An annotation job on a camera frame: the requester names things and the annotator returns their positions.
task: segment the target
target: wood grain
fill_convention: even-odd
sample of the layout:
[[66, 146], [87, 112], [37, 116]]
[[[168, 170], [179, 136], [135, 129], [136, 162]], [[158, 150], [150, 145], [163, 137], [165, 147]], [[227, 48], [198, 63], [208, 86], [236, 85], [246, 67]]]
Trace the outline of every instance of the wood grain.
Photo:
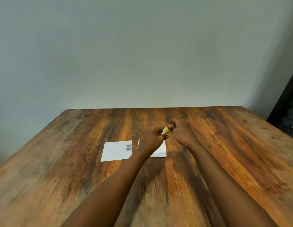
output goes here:
[[[222, 167], [279, 226], [293, 226], [293, 139], [243, 107], [66, 110], [0, 166], [0, 226], [60, 226], [126, 160], [105, 142], [187, 118]], [[116, 226], [225, 226], [190, 153], [170, 136], [149, 158]]]

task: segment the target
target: glue stick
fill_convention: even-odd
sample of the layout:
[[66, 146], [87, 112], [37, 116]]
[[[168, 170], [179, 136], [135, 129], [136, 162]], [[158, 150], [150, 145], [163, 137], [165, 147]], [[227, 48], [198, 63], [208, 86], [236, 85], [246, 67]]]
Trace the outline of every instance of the glue stick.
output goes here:
[[171, 132], [170, 129], [167, 128], [167, 126], [162, 130], [162, 132], [160, 133], [161, 135], [165, 135], [167, 133]]

